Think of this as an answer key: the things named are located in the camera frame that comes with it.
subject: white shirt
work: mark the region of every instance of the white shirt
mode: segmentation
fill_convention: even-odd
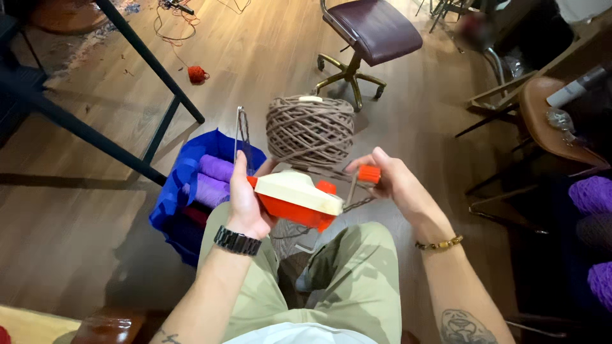
[[[233,338],[225,344],[376,344],[372,339],[351,330],[339,330],[316,323],[282,323],[264,327]]]

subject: office chair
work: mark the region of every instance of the office chair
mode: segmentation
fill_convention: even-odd
[[[323,20],[348,43],[355,53],[349,65],[325,54],[319,54],[317,67],[323,71],[327,61],[338,67],[341,72],[321,81],[315,92],[333,82],[344,79],[351,83],[355,102],[360,111],[361,92],[357,79],[367,80],[378,85],[374,99],[382,96],[387,84],[371,75],[358,71],[363,59],[371,67],[418,50],[423,45],[419,32],[397,9],[385,0],[357,0],[346,2],[327,9],[321,0]]]

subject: metal watch band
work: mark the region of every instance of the metal watch band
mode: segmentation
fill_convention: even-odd
[[[219,227],[214,242],[226,250],[250,256],[257,255],[257,251],[259,251],[261,246],[261,240],[232,232],[224,226]]]

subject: hand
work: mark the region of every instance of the hand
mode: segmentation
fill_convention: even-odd
[[[278,162],[275,160],[266,160],[255,176],[269,174],[276,165]],[[247,180],[247,158],[242,151],[237,152],[234,173],[229,181],[229,193],[231,212],[227,229],[257,240],[265,238],[278,219],[269,215],[255,196]]]
[[[345,172],[355,173],[361,165],[381,169],[381,181],[371,193],[378,198],[393,199],[402,215],[415,227],[419,242],[435,243],[455,236],[446,215],[403,161],[389,157],[376,147],[372,154],[353,160]]]

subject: arm tattoo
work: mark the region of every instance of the arm tattoo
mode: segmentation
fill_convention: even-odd
[[[163,329],[159,329],[157,330],[157,332],[155,333],[155,335],[157,334],[162,334],[162,343],[170,343],[170,344],[181,344],[180,342],[178,342],[177,340],[175,340],[176,337],[178,337],[178,334],[171,334],[168,335],[166,333],[166,331],[164,331]]]
[[[497,344],[497,339],[469,312],[447,309],[442,312],[442,344]]]

